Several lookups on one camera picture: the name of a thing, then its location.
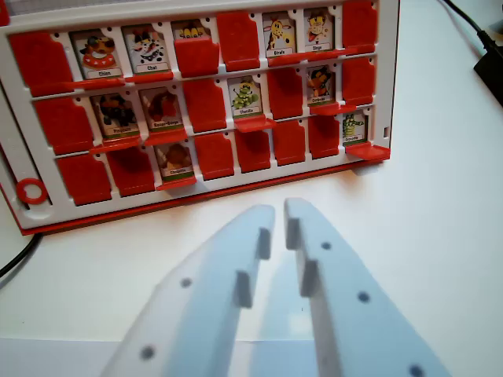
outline black cable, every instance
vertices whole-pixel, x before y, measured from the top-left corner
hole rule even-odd
[[[37,246],[42,239],[41,233],[36,233],[28,242],[28,245],[9,263],[7,263],[2,269],[0,269],[0,279],[4,277],[10,270],[16,267],[23,259],[25,259],[32,251],[35,251]]]

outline cartoon frog card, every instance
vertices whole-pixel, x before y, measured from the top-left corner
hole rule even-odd
[[[304,10],[306,51],[333,49],[333,16],[326,8]]]
[[[123,27],[133,73],[168,71],[166,43],[151,24]]]
[[[77,31],[70,36],[85,79],[123,74],[112,38],[105,37],[100,30]]]
[[[263,113],[260,86],[251,76],[229,79],[227,83],[235,119]]]
[[[175,181],[194,175],[189,149],[181,143],[154,146],[163,181]]]
[[[343,116],[343,145],[352,145],[367,141],[368,116],[362,112],[353,112]]]

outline screw hole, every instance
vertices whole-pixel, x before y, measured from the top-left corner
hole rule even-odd
[[[423,377],[424,376],[423,369],[419,365],[411,366],[409,369],[409,373],[413,377]]]
[[[140,357],[143,360],[150,360],[154,357],[155,354],[156,354],[156,351],[154,350],[154,347],[145,346],[141,349]]]
[[[182,288],[187,288],[189,287],[190,285],[192,284],[192,280],[188,277],[184,277],[181,281],[180,281],[180,285],[182,286]]]
[[[369,302],[370,296],[367,292],[360,292],[358,293],[358,300],[360,300],[361,302]]]

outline cartoon giraffe card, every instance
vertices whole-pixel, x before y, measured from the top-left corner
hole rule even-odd
[[[121,76],[114,40],[100,30],[71,33],[75,55],[85,79]]]
[[[134,73],[168,71],[166,43],[150,24],[123,28],[127,53]]]
[[[266,57],[279,57],[296,52],[295,21],[288,12],[265,13],[263,15]]]
[[[326,8],[304,10],[306,51],[333,49],[333,16]]]

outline red plastic flap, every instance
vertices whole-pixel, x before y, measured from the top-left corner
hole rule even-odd
[[[354,106],[353,104],[345,104],[341,106],[337,102],[334,102],[333,104],[320,104],[318,106],[311,106],[309,108],[309,113],[316,115],[337,115],[343,112],[353,112],[355,110],[356,106]]]
[[[368,57],[343,61],[343,99],[346,104],[371,104],[376,85],[376,67]]]
[[[270,168],[269,136],[263,131],[243,134],[234,132],[236,139],[237,160],[241,172]]]
[[[196,136],[194,144],[205,181],[234,175],[231,142],[223,134]]]
[[[377,11],[372,1],[343,3],[344,47],[373,45],[377,40]]]
[[[82,152],[93,147],[86,110],[69,97],[36,101],[35,110],[54,153]]]
[[[301,163],[306,159],[306,135],[296,120],[279,122],[273,130],[277,164]]]
[[[186,131],[181,128],[180,130],[168,130],[160,132],[151,132],[147,140],[145,140],[145,145],[159,145],[167,143],[175,143],[176,141],[181,141],[187,138]]]
[[[227,127],[222,88],[212,79],[184,81],[183,93],[194,132]]]
[[[33,95],[65,93],[69,89],[58,85],[73,81],[64,47],[45,31],[9,36],[17,66]]]
[[[211,37],[186,38],[174,41],[178,68],[182,77],[214,75],[218,72],[220,47]]]
[[[235,119],[234,124],[240,132],[267,130],[276,126],[276,122],[266,118],[264,114]]]
[[[314,159],[339,154],[339,122],[333,116],[310,116],[307,131]]]
[[[121,196],[154,191],[149,156],[138,147],[109,152],[107,160]]]
[[[141,137],[139,136],[121,137],[120,139],[113,139],[113,140],[103,140],[103,144],[97,145],[96,147],[92,147],[89,150],[89,152],[97,154],[111,151],[119,151],[121,149],[136,147],[137,145],[140,145],[140,143],[141,143]]]
[[[157,186],[156,190],[157,191],[164,191],[164,190],[169,190],[169,189],[176,189],[177,187],[184,187],[184,186],[190,186],[194,185],[197,183],[196,177],[187,177],[183,179],[176,179],[171,182],[166,182],[162,184],[161,186]]]
[[[260,67],[257,24],[248,13],[219,13],[217,27],[228,72]]]
[[[103,162],[87,154],[64,157],[57,159],[56,162],[68,194],[76,206],[112,198]]]
[[[173,72],[148,73],[144,75],[134,75],[125,78],[126,82],[146,84],[149,82],[168,81],[173,79]]]
[[[347,146],[346,153],[370,161],[373,159],[389,159],[391,150],[389,148],[380,147],[379,145],[371,145],[370,141],[367,141],[365,143]]]
[[[273,118],[302,115],[302,78],[294,68],[269,70],[267,84]]]
[[[281,65],[298,64],[302,60],[309,60],[314,57],[316,53],[290,53],[288,55],[282,55],[280,57],[268,57],[267,63],[270,67],[280,67]]]
[[[0,26],[7,26],[10,24],[9,10],[7,10],[6,2],[0,0]]]

